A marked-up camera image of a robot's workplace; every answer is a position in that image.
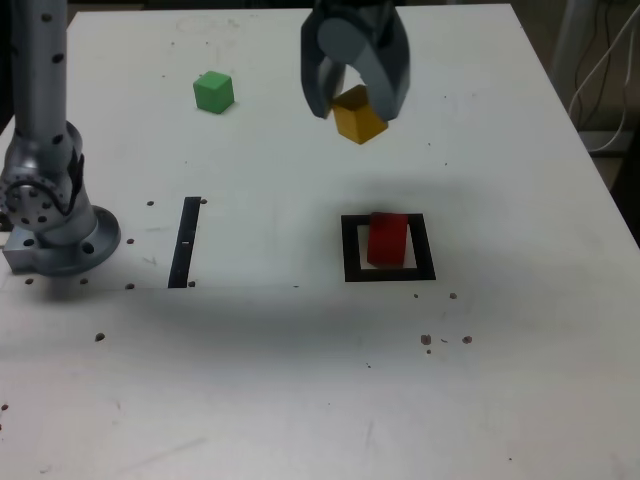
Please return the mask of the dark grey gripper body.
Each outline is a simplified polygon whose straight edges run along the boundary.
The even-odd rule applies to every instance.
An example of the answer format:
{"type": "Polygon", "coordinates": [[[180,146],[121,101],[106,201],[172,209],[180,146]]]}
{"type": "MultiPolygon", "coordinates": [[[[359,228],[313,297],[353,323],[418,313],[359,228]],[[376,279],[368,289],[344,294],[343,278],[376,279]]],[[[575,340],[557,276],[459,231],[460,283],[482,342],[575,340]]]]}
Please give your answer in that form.
{"type": "Polygon", "coordinates": [[[381,31],[395,12],[392,1],[379,0],[327,0],[316,1],[312,13],[322,19],[343,18],[350,23],[372,31],[381,31]]]}

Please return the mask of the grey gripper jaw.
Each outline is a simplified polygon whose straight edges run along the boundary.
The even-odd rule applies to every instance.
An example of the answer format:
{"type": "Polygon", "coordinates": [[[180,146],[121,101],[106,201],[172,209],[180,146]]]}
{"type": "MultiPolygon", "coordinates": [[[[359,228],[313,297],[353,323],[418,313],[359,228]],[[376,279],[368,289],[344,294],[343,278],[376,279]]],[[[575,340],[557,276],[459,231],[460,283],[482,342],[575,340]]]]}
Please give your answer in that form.
{"type": "Polygon", "coordinates": [[[345,66],[332,60],[319,46],[318,33],[326,19],[323,9],[313,9],[301,27],[301,85],[314,116],[326,119],[334,98],[343,87],[345,66]]]}
{"type": "Polygon", "coordinates": [[[383,121],[397,118],[410,85],[410,51],[396,10],[332,15],[320,24],[317,43],[329,61],[333,98],[342,92],[345,70],[351,67],[364,83],[377,116],[383,121]]]}

